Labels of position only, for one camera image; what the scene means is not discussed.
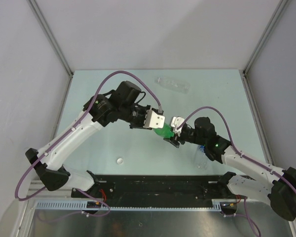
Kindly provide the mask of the green plastic bottle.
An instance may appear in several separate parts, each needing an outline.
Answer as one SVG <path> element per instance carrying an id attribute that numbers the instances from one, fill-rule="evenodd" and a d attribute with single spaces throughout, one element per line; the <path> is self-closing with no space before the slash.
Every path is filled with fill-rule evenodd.
<path id="1" fill-rule="evenodd" d="M 153 131 L 162 138 L 171 138 L 175 134 L 169 124 L 164 124 L 162 128 L 154 128 Z"/>

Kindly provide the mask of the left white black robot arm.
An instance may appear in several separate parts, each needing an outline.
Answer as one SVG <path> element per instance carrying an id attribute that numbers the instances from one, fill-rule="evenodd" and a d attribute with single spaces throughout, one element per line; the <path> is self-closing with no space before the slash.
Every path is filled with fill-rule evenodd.
<path id="1" fill-rule="evenodd" d="M 64 162 L 87 138 L 109 123 L 120 119 L 128 122 L 130 128 L 143 128 L 150 107 L 140 106 L 136 101 L 141 93 L 138 86 L 123 81 L 116 90 L 92 96 L 66 131 L 45 147 L 26 151 L 25 156 L 49 191 L 69 185 L 81 189 L 90 198 L 98 194 L 99 185 L 90 171 L 74 173 L 64 167 Z"/>

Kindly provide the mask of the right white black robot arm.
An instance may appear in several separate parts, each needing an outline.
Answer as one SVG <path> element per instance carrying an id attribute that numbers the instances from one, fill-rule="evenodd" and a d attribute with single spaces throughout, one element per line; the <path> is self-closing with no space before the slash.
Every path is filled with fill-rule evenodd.
<path id="1" fill-rule="evenodd" d="M 262 163 L 253 156 L 234 148 L 231 141 L 219 136 L 215 126 L 207 117 L 199 117 L 194 127 L 184 123 L 183 118 L 174 117 L 165 124 L 165 141 L 175 147 L 192 143 L 203 147 L 206 157 L 211 161 L 233 167 L 245 175 L 241 178 L 235 173 L 226 173 L 218 185 L 218 193 L 223 198 L 233 194 L 247 196 L 269 205 L 281 218 L 294 221 L 296 218 L 296 169 L 283 169 Z"/>

